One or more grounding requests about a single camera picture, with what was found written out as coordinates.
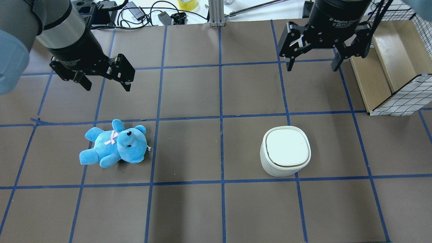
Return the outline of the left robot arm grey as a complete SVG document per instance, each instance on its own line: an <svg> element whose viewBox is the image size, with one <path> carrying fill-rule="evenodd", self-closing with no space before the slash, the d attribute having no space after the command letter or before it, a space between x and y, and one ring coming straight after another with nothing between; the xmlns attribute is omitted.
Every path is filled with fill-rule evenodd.
<svg viewBox="0 0 432 243"><path fill-rule="evenodd" d="M129 92L135 69L123 54L110 58L91 32L109 29L110 17L128 3L104 6L91 0L2 0L0 19L1 94L11 92L28 66L38 40L51 54L51 69L64 81L92 87L88 76L115 80Z"/></svg>

